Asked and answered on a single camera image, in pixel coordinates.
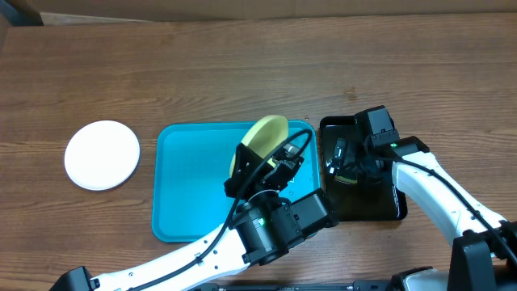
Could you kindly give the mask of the green and yellow sponge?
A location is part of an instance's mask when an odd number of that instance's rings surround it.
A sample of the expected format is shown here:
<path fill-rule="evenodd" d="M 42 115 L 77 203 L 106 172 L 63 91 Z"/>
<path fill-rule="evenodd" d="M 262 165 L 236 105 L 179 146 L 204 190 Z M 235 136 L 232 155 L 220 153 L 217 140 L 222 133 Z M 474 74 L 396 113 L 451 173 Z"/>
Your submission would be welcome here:
<path fill-rule="evenodd" d="M 340 171 L 334 177 L 334 181 L 349 185 L 356 185 L 358 183 L 358 175 L 354 171 Z"/>

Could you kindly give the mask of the yellow-green plate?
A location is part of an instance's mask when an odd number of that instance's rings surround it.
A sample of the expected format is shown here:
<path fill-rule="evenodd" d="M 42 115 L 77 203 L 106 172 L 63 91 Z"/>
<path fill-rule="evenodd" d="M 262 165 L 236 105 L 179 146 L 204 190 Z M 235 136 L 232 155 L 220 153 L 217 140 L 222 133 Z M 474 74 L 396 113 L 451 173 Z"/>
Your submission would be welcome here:
<path fill-rule="evenodd" d="M 269 115 L 258 120 L 242 138 L 241 143 L 264 159 L 276 146 L 288 137 L 288 119 Z"/>

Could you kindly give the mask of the white plate with small stains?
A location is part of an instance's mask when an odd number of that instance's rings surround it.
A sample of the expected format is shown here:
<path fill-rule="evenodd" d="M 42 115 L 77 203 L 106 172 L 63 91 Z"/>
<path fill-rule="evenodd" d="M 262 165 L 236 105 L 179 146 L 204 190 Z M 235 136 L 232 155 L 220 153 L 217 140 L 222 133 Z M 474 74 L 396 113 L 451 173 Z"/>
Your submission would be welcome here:
<path fill-rule="evenodd" d="M 99 120 L 79 129 L 65 148 L 64 166 L 70 180 L 90 191 L 124 183 L 141 155 L 137 135 L 114 120 Z"/>

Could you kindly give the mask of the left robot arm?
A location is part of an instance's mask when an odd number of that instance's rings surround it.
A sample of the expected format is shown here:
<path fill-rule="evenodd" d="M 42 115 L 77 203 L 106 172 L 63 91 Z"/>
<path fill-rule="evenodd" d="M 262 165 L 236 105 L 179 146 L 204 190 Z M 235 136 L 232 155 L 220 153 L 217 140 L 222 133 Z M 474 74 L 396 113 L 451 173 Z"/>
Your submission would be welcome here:
<path fill-rule="evenodd" d="M 185 247 L 148 263 L 92 276 L 85 267 L 61 275 L 57 290 L 187 290 L 268 264 L 304 241 L 292 203 L 280 197 L 304 161 L 303 150 L 283 142 L 260 156 L 239 144 L 225 194 L 234 199 L 225 221 Z"/>

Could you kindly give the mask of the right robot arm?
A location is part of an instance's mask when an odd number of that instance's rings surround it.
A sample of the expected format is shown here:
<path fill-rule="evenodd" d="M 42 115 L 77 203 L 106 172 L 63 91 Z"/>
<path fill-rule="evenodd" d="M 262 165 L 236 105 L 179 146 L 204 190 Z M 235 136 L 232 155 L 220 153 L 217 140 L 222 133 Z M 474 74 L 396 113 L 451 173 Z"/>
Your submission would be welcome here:
<path fill-rule="evenodd" d="M 322 144 L 326 190 L 345 220 L 374 206 L 352 196 L 403 194 L 431 219 L 452 249 L 450 267 L 400 272 L 387 290 L 514 290 L 516 224 L 488 209 L 461 187 L 417 137 L 368 134 L 362 141 Z"/>

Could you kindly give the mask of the black water tray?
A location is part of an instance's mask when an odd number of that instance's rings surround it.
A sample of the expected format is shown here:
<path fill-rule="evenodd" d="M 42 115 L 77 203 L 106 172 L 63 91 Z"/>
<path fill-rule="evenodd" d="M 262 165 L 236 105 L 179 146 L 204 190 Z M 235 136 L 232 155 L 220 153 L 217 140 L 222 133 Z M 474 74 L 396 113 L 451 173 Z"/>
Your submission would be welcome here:
<path fill-rule="evenodd" d="M 344 138 L 362 144 L 353 116 L 327 116 L 320 121 L 323 185 L 340 221 L 400 221 L 408 213 L 406 197 L 391 176 L 378 184 L 325 183 L 325 140 Z"/>

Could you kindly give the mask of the blue plastic tray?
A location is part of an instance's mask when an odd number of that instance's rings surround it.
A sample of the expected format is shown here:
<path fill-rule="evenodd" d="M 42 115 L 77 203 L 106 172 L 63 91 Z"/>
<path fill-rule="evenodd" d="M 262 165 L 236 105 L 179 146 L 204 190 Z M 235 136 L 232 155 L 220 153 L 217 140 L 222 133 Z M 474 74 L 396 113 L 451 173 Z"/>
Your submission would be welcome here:
<path fill-rule="evenodd" d="M 165 243 L 193 242 L 226 219 L 223 183 L 250 121 L 172 124 L 158 136 L 151 227 Z"/>

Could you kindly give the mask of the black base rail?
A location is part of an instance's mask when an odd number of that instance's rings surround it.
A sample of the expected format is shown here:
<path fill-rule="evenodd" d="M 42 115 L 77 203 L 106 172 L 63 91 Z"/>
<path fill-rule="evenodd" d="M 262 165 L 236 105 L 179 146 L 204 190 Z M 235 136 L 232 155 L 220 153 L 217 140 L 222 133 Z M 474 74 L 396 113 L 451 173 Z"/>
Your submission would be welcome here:
<path fill-rule="evenodd" d="M 348 283 L 203 283 L 191 291 L 403 291 L 405 288 L 394 280 L 355 280 Z"/>

